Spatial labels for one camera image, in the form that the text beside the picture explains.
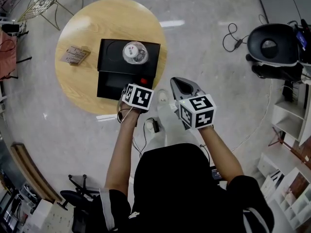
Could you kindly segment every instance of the round wooden table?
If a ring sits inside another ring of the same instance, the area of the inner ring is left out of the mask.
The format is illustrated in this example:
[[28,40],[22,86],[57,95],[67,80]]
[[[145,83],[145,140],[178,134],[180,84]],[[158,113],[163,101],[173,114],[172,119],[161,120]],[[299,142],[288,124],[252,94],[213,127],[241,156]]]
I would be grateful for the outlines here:
[[[97,61],[101,39],[125,39],[160,43],[153,88],[158,84],[166,63],[166,40],[160,23],[143,5],[132,0],[100,0],[94,2],[67,23],[55,53],[58,81],[67,97],[91,113],[115,114],[117,101],[97,97]],[[60,59],[70,46],[85,47],[91,54],[73,67]]]

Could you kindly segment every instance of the person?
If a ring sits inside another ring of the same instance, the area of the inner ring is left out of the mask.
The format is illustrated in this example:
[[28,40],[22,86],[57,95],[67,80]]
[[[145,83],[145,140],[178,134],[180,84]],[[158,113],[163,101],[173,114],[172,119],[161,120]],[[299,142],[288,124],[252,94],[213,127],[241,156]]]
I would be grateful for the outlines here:
[[127,195],[132,138],[140,111],[129,112],[130,107],[122,104],[123,117],[127,116],[121,123],[105,188],[91,204],[86,232],[272,232],[274,217],[257,181],[244,176],[239,161],[213,127],[199,132],[227,181],[226,190],[213,179],[194,135],[171,111],[168,92],[160,90],[157,97],[161,128],[137,166],[133,208]]

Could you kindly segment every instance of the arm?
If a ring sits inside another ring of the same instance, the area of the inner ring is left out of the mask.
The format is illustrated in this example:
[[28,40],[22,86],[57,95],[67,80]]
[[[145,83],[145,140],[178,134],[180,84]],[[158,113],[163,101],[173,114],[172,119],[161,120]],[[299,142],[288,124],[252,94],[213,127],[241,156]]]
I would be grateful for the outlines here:
[[[128,110],[125,110],[125,112],[122,113],[123,117],[127,112]],[[131,172],[132,138],[138,117],[139,111],[133,110],[121,124],[105,183],[106,188],[119,190],[126,196]]]
[[199,132],[224,180],[230,183],[235,177],[243,175],[239,161],[211,126],[201,128]]

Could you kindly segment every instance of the office chair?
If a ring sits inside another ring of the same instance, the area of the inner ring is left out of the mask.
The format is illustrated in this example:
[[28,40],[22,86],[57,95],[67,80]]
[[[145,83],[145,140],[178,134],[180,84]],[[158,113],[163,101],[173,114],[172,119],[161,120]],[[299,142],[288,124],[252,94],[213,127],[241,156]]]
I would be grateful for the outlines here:
[[76,192],[68,190],[61,191],[60,194],[65,199],[65,202],[63,204],[57,204],[66,211],[66,205],[68,203],[75,207],[73,211],[73,223],[71,230],[73,233],[85,233],[86,221],[88,218],[91,201],[88,201],[84,195],[88,195],[94,199],[96,196],[92,194],[99,194],[99,191],[91,191],[86,189],[86,175],[83,175],[83,187],[72,180],[72,175],[68,175],[68,177],[69,180],[76,186]]

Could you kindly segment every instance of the red button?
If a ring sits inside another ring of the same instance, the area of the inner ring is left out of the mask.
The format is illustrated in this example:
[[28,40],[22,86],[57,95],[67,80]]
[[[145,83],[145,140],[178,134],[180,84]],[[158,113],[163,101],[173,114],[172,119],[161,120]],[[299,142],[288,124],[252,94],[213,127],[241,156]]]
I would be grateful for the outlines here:
[[148,83],[148,80],[146,80],[146,79],[144,79],[144,78],[141,78],[140,82],[143,83],[143,84],[147,84],[147,83]]

